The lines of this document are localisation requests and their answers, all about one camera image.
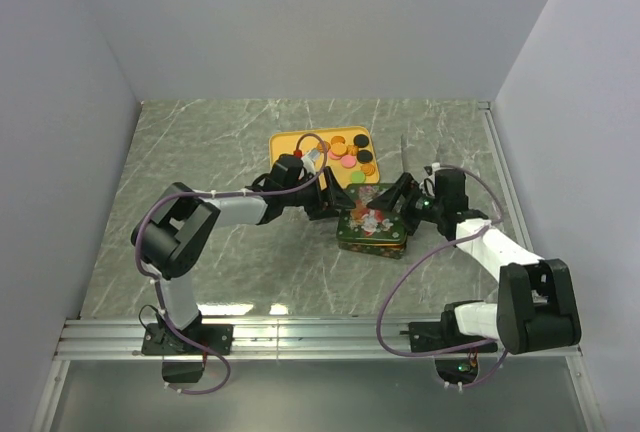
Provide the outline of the gold tin lid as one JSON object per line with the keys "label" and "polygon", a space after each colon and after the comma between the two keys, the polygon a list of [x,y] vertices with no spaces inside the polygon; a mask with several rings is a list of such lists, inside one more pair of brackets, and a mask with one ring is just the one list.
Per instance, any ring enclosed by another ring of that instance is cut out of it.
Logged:
{"label": "gold tin lid", "polygon": [[382,195],[388,183],[350,184],[346,194],[355,207],[341,212],[336,238],[339,243],[361,246],[393,247],[406,243],[407,232],[398,214],[401,202],[391,211],[371,209],[367,204]]}

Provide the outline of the green christmas cookie tin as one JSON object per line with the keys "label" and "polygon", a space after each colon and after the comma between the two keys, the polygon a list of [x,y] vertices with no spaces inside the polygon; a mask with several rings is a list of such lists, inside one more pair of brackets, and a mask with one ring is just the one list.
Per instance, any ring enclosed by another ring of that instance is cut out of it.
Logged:
{"label": "green christmas cookie tin", "polygon": [[367,235],[363,231],[353,234],[342,230],[336,233],[336,240],[342,250],[395,260],[404,256],[407,247],[407,234],[404,232]]}

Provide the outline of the metal tongs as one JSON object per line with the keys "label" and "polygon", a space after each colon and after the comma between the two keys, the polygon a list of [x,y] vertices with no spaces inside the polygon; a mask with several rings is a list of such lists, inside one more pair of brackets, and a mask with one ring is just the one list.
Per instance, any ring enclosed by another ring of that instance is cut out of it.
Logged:
{"label": "metal tongs", "polygon": [[420,170],[425,176],[431,176],[443,167],[443,163],[438,159],[430,163],[418,163],[417,159],[409,153],[410,148],[407,138],[402,134],[400,136],[400,163],[403,172],[410,173]]}

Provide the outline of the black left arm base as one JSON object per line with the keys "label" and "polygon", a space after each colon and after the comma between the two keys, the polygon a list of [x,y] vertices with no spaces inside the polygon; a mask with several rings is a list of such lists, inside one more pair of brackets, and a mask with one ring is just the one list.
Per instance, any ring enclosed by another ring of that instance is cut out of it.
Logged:
{"label": "black left arm base", "polygon": [[203,347],[220,355],[230,354],[234,326],[231,324],[196,324],[181,331],[180,338],[164,323],[146,327],[141,346],[145,356],[179,356],[204,353]]}

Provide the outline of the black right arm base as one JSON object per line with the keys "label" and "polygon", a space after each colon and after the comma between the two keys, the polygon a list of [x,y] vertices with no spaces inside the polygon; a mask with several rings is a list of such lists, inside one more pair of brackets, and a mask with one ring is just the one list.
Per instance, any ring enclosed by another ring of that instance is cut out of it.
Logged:
{"label": "black right arm base", "polygon": [[444,320],[409,322],[404,335],[409,337],[413,353],[432,352],[483,340],[480,336],[461,334],[455,325]]}

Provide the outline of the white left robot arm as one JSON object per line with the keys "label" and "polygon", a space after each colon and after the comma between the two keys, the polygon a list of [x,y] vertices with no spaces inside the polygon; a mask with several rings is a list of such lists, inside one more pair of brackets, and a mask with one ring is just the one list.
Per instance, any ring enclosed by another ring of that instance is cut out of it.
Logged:
{"label": "white left robot arm", "polygon": [[270,172],[238,191],[202,192],[173,183],[139,222],[131,235],[136,267],[154,281],[159,315],[171,323],[165,340],[177,353],[191,353],[201,341],[189,272],[212,231],[266,225],[288,207],[302,208],[314,221],[337,217],[355,203],[329,167],[316,171],[310,160],[283,154]]}

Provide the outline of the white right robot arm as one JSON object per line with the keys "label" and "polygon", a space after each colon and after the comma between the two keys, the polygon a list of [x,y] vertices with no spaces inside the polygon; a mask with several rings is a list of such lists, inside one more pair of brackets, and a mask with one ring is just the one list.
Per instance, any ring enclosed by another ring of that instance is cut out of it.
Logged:
{"label": "white right robot arm", "polygon": [[368,203],[374,210],[400,210],[409,232],[423,222],[436,226],[445,243],[434,254],[455,247],[473,258],[497,282],[498,298],[458,302],[445,307],[440,336],[426,356],[481,348],[499,342],[512,355],[574,346],[582,328],[568,265],[545,259],[510,239],[500,229],[501,208],[489,218],[469,205],[466,180],[471,172],[434,163],[418,182],[403,173]]}

